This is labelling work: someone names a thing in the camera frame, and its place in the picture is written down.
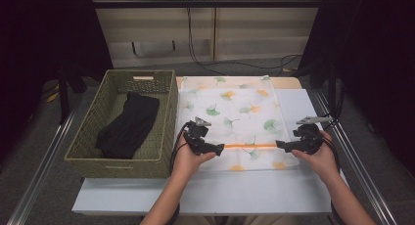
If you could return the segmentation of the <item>leaf print mesh laundry bag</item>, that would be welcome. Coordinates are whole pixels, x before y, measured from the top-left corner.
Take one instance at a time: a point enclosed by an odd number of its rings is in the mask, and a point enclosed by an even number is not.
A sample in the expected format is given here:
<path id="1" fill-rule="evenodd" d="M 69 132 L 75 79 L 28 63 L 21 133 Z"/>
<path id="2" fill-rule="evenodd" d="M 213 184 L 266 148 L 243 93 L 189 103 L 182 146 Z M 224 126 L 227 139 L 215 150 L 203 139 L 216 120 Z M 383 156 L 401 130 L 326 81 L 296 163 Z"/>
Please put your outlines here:
<path id="1" fill-rule="evenodd" d="M 201 170 L 284 170 L 300 164 L 279 149 L 291 136 L 270 78 L 186 76 L 179 90 L 177 125 L 195 118 L 209 123 L 205 141 L 222 144 L 221 155 Z"/>

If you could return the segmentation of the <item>black horizontal metal bar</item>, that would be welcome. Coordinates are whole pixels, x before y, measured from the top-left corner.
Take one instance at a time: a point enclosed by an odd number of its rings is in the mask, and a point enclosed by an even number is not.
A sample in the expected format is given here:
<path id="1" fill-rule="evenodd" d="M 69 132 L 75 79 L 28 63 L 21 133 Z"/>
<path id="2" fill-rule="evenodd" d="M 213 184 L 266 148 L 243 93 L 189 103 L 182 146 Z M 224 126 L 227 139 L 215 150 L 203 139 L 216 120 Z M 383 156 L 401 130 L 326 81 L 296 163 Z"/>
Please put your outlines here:
<path id="1" fill-rule="evenodd" d="M 121 8 L 318 8 L 320 0 L 134 0 L 94 1 L 97 9 Z"/>

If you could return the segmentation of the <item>black metal stand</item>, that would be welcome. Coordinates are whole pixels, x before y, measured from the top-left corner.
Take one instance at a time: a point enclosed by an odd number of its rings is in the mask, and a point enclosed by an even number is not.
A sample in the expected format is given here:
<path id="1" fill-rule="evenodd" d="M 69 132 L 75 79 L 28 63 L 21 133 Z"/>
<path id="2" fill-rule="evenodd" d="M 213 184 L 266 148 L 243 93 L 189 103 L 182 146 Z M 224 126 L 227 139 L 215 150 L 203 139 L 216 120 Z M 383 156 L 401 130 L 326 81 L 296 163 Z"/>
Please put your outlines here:
<path id="1" fill-rule="evenodd" d="M 328 104 L 331 116 L 336 112 L 336 67 L 330 63 L 330 73 L 328 78 Z"/>
<path id="2" fill-rule="evenodd" d="M 76 94 L 86 91 L 86 84 L 81 77 L 80 71 L 73 65 L 62 65 L 59 70 L 59 95 L 61 104 L 61 120 L 63 124 L 69 116 L 69 93 L 68 87 Z"/>

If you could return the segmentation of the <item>green woven basket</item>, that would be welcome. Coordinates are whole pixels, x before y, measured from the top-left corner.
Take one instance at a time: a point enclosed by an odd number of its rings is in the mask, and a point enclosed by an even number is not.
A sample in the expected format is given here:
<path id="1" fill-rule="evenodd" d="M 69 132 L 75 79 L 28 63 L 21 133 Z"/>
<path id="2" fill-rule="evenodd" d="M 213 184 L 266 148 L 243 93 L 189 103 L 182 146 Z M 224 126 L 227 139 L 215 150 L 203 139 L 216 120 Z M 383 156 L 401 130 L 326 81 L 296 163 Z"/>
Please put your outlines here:
<path id="1" fill-rule="evenodd" d="M 129 93 L 160 101 L 147 139 L 128 159 L 107 158 L 96 148 L 98 133 L 121 114 Z M 111 69 L 65 155 L 85 178 L 166 178 L 169 176 L 177 114 L 178 88 L 173 70 Z"/>

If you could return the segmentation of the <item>light wooden post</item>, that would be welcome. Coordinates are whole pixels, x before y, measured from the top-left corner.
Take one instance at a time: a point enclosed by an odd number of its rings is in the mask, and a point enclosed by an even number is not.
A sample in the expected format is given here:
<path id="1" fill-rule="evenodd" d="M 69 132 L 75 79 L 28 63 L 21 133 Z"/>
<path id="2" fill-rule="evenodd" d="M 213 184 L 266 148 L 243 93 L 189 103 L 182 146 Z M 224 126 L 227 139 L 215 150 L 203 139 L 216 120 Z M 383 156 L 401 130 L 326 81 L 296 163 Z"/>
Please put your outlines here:
<path id="1" fill-rule="evenodd" d="M 211 58 L 213 61 L 216 60 L 216 16 L 217 9 L 212 8 L 212 38 L 211 38 Z"/>

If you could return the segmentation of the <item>silver metal rail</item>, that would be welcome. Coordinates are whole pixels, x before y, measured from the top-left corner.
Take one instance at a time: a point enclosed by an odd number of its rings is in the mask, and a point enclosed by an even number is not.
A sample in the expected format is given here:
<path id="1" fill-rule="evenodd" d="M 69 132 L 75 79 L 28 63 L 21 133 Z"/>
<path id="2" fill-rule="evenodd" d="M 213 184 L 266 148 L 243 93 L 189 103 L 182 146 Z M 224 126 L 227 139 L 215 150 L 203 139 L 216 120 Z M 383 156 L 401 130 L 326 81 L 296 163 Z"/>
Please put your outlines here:
<path id="1" fill-rule="evenodd" d="M 18 204 L 16 205 L 11 217 L 7 222 L 7 225 L 25 224 L 25 221 L 27 220 L 29 213 L 44 185 L 46 177 L 51 169 L 51 165 L 54 162 L 58 151 L 60 150 L 64 140 L 67 137 L 73 119 L 79 110 L 79 104 L 81 103 L 81 100 L 82 98 L 78 98 L 74 102 L 72 110 L 64 119 L 64 122 L 58 126 L 54 138 L 50 142 L 43 159 L 40 161 L 34 175 L 32 176 L 28 186 L 26 187 Z"/>
<path id="2" fill-rule="evenodd" d="M 376 212 L 382 225 L 397 225 L 385 198 L 382 196 L 375 182 L 363 164 L 358 152 L 350 138 L 347 136 L 342 123 L 339 120 L 330 121 L 329 127 L 334 132 L 335 139 L 339 142 L 342 152 L 345 154 L 347 162 L 352 168 L 361 188 L 364 190 L 367 199 Z"/>

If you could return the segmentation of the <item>dark curtain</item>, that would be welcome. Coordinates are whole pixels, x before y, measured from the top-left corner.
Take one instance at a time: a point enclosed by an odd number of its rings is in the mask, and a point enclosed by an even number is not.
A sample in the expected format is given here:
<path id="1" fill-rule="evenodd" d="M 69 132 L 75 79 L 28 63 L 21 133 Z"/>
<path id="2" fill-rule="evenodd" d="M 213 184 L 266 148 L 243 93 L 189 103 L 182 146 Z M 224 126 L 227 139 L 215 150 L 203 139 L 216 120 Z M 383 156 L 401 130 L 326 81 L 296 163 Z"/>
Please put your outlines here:
<path id="1" fill-rule="evenodd" d="M 40 101 L 43 85 L 65 77 L 100 81 L 113 67 L 92 0 L 0 0 L 0 162 Z"/>
<path id="2" fill-rule="evenodd" d="M 334 70 L 415 176 L 415 0 L 322 0 L 300 70 L 314 87 Z"/>

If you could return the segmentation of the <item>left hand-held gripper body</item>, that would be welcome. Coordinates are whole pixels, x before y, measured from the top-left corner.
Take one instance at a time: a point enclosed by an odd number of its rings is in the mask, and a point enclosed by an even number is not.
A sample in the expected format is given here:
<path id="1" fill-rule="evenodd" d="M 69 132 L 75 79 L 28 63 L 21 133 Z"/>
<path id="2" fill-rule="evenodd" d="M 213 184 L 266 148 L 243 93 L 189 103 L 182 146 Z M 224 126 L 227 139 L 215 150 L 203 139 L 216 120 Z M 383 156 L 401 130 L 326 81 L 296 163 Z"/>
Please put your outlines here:
<path id="1" fill-rule="evenodd" d="M 191 148 L 192 152 L 197 156 L 210 152 L 209 145 L 204 140 L 204 137 L 208 133 L 209 126 L 211 126 L 210 122 L 197 116 L 195 117 L 195 120 L 189 120 L 184 124 L 185 141 Z"/>

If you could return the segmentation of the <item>person's right hand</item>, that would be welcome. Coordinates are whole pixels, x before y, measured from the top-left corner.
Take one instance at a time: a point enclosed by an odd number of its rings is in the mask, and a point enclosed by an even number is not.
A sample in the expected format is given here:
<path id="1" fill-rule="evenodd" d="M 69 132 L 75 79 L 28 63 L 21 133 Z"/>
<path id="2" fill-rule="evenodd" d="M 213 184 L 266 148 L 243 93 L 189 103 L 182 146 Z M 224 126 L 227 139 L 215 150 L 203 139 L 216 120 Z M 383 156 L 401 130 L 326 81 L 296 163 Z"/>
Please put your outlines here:
<path id="1" fill-rule="evenodd" d="M 292 154 L 307 162 L 325 184 L 340 177 L 334 154 L 326 143 L 313 155 L 299 150 L 292 150 Z"/>

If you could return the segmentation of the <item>black garment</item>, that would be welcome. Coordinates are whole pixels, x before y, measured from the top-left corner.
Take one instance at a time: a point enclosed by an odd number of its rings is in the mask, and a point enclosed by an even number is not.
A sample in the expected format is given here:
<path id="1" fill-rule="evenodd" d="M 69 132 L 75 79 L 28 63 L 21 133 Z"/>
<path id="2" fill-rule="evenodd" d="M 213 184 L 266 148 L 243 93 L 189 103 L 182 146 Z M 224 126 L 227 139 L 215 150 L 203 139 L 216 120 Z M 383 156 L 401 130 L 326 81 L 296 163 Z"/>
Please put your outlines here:
<path id="1" fill-rule="evenodd" d="M 128 93 L 121 114 L 98 133 L 96 148 L 105 158 L 132 159 L 151 132 L 159 107 L 157 98 Z"/>

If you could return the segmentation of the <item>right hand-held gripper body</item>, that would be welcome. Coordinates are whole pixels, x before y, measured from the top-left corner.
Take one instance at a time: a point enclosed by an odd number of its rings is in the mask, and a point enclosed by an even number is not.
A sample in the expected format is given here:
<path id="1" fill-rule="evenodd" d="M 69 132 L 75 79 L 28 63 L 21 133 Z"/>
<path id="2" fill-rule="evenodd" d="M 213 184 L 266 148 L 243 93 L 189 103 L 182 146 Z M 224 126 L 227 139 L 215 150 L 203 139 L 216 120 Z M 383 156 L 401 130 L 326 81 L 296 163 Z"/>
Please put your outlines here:
<path id="1" fill-rule="evenodd" d="M 323 143 L 329 147 L 332 143 L 325 138 L 319 130 L 317 123 L 331 121 L 331 117 L 307 116 L 298 121 L 300 127 L 293 133 L 300 140 L 295 142 L 293 149 L 305 152 L 309 155 L 316 153 Z"/>

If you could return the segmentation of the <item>person's left hand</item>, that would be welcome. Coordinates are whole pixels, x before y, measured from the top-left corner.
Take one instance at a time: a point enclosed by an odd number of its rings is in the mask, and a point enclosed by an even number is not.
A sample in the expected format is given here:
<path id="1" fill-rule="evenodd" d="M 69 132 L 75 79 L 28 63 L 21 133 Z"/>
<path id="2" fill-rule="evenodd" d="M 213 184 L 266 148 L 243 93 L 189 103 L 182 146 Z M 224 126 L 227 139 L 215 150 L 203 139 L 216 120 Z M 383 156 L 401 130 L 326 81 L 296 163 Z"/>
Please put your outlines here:
<path id="1" fill-rule="evenodd" d="M 181 143 L 176 152 L 171 176 L 175 179 L 189 180 L 203 163 L 215 157 L 215 153 L 197 156 L 186 142 Z"/>

